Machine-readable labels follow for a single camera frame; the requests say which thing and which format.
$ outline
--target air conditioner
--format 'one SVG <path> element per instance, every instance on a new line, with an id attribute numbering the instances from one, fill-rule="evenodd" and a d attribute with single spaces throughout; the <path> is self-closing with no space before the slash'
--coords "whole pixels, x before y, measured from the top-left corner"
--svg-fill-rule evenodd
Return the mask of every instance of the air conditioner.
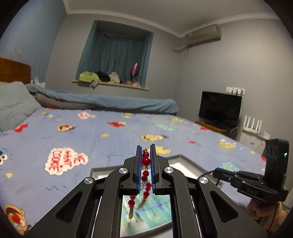
<path id="1" fill-rule="evenodd" d="M 221 39 L 221 31 L 217 24 L 193 31 L 185 36 L 185 45 L 191 46 L 203 42 Z"/>

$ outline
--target crown molding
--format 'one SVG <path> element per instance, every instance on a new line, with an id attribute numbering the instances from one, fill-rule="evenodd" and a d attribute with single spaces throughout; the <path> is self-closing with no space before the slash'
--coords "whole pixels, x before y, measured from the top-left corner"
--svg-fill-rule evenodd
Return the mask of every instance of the crown molding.
<path id="1" fill-rule="evenodd" d="M 155 28 L 158 28 L 160 30 L 163 30 L 171 35 L 174 35 L 178 38 L 183 38 L 185 37 L 186 34 L 191 33 L 195 30 L 213 25 L 213 24 L 224 24 L 224 23 L 229 23 L 229 22 L 234 22 L 234 21 L 240 21 L 240 20 L 248 20 L 248 19 L 274 19 L 274 20 L 280 20 L 279 17 L 276 14 L 273 13 L 250 13 L 250 14 L 242 14 L 242 15 L 237 15 L 237 16 L 231 16 L 231 17 L 226 17 L 222 18 L 219 20 L 215 20 L 206 24 L 203 24 L 201 26 L 197 26 L 193 29 L 190 29 L 186 32 L 183 33 L 178 33 L 173 31 L 172 29 L 165 27 L 163 25 L 160 25 L 158 23 L 155 23 L 153 21 L 149 21 L 137 16 L 121 13 L 121 12 L 114 12 L 114 11 L 106 11 L 106 10 L 94 10 L 94 9 L 78 9 L 78 10 L 71 10 L 68 0 L 63 0 L 65 10 L 67 14 L 96 14 L 96 15 L 104 15 L 104 16 L 114 16 L 114 17 L 120 17 L 120 18 L 125 18 L 128 20 L 132 21 L 137 21 Z"/>
<path id="2" fill-rule="evenodd" d="M 186 34 L 189 34 L 195 30 L 199 30 L 201 28 L 213 25 L 213 24 L 224 24 L 224 23 L 229 23 L 229 22 L 234 22 L 234 21 L 241 21 L 241 20 L 249 20 L 249 19 L 273 19 L 273 20 L 280 20 L 280 18 L 276 14 L 271 14 L 271 13 L 249 13 L 249 14 L 242 14 L 242 15 L 236 15 L 236 16 L 230 16 L 226 18 L 222 18 L 219 20 L 211 21 L 209 23 L 197 26 L 193 29 L 190 29 L 186 32 L 183 32 L 180 34 L 179 38 L 185 37 Z"/>

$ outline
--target red nose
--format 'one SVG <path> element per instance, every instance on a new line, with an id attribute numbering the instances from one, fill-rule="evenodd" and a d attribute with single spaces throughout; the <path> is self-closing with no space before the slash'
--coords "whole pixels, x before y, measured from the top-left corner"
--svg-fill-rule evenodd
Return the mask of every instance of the red nose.
<path id="1" fill-rule="evenodd" d="M 20 223 L 20 218 L 18 217 L 18 215 L 13 214 L 11 218 L 12 218 L 12 220 L 13 220 L 14 222 L 16 222 L 17 224 Z"/>

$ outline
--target human hand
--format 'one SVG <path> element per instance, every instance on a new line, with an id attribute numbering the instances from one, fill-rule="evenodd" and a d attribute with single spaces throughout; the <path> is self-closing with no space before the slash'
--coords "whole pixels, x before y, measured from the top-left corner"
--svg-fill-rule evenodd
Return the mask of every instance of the human hand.
<path id="1" fill-rule="evenodd" d="M 263 228 L 268 230 L 272 224 L 270 231 L 276 232 L 287 217 L 287 213 L 283 210 L 282 203 L 278 202 L 276 215 L 273 221 L 275 208 L 275 205 L 269 207 L 259 207 L 252 198 L 247 206 L 247 213 L 254 220 L 258 220 L 260 217 L 268 217 L 265 221 L 265 224 L 263 225 Z"/>

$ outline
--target silver screw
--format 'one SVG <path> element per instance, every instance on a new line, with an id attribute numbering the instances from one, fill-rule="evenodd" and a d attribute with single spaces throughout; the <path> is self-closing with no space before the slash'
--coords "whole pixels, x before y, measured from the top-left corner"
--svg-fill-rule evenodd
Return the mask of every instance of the silver screw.
<path id="1" fill-rule="evenodd" d="M 209 180 L 208 180 L 208 178 L 206 178 L 206 177 L 200 177 L 199 181 L 200 181 L 201 183 L 205 184 L 205 183 L 208 183 Z"/>
<path id="2" fill-rule="evenodd" d="M 91 177 L 88 177 L 84 180 L 85 184 L 91 184 L 92 182 L 93 182 L 93 178 L 91 178 Z"/>
<path id="3" fill-rule="evenodd" d="M 120 168 L 119 169 L 119 173 L 121 173 L 121 174 L 126 174 L 127 172 L 128 172 L 127 168 Z"/>
<path id="4" fill-rule="evenodd" d="M 166 167 L 166 168 L 164 168 L 164 171 L 165 171 L 166 173 L 170 174 L 170 173 L 173 173 L 174 169 L 171 168 L 171 167 Z"/>

